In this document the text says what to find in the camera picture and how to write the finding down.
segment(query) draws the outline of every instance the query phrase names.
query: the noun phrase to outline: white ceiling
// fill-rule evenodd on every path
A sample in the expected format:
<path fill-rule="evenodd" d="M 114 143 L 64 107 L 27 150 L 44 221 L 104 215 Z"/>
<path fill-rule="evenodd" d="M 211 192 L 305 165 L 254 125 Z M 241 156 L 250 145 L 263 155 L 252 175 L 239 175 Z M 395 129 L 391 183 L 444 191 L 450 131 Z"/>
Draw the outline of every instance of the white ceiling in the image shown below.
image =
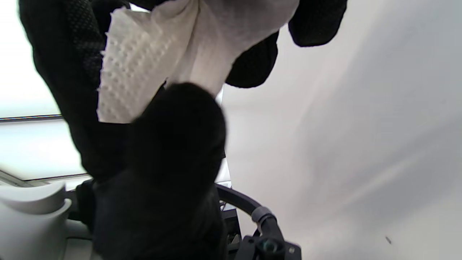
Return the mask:
<path fill-rule="evenodd" d="M 331 43 L 298 48 L 284 29 L 268 81 L 225 88 L 233 187 L 303 259 L 461 258 L 461 10 L 349 0 Z"/>

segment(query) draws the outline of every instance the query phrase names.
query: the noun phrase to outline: gray plastic part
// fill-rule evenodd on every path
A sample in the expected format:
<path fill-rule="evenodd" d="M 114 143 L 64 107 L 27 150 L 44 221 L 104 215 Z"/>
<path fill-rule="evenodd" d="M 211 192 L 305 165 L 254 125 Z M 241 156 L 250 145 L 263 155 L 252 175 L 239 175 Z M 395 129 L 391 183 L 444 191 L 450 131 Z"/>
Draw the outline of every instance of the gray plastic part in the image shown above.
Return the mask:
<path fill-rule="evenodd" d="M 252 212 L 252 221 L 258 223 L 267 215 L 273 216 L 273 213 L 269 210 L 269 208 L 260 206 Z"/>

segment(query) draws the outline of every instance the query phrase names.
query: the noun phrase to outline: black glove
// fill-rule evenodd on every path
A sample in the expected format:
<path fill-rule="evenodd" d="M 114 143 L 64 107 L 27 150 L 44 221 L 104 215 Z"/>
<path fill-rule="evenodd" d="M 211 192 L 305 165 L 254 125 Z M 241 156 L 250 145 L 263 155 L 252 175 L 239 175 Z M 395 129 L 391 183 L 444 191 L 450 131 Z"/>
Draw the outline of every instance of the black glove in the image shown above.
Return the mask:
<path fill-rule="evenodd" d="M 294 43 L 300 47 L 324 45 L 340 28 L 347 0 L 300 0 L 289 21 Z"/>
<path fill-rule="evenodd" d="M 92 196 L 77 194 L 95 250 L 105 260 L 224 259 L 226 231 L 213 182 L 225 123 L 213 97 L 191 84 L 171 86 L 132 124 L 100 123 L 105 40 L 90 2 L 19 0 L 19 13 L 36 69 L 95 180 L 94 222 Z M 87 207 L 80 204 L 86 200 Z"/>

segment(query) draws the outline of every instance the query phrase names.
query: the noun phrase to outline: black mesh fabric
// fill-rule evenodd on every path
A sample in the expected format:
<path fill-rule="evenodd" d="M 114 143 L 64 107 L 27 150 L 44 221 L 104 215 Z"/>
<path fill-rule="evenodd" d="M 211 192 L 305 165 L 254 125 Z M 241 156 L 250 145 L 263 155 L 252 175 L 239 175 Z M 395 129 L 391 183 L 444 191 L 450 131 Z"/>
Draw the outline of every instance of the black mesh fabric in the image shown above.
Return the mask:
<path fill-rule="evenodd" d="M 99 86 L 105 42 L 93 10 L 87 0 L 63 1 L 63 5 L 74 48 L 89 79 Z"/>
<path fill-rule="evenodd" d="M 300 0 L 289 21 L 294 43 L 300 47 L 327 44 L 339 30 L 347 0 Z"/>

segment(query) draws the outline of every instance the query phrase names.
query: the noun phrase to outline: textured paper towel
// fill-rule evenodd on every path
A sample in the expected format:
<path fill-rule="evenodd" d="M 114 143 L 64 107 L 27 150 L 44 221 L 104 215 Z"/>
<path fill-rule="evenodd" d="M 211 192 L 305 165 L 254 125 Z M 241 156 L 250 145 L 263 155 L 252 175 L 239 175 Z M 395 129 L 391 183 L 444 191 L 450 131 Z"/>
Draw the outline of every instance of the textured paper towel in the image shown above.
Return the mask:
<path fill-rule="evenodd" d="M 167 78 L 216 96 L 235 59 L 287 23 L 297 6 L 298 0 L 176 0 L 152 13 L 116 10 L 103 58 L 99 120 L 131 122 Z"/>

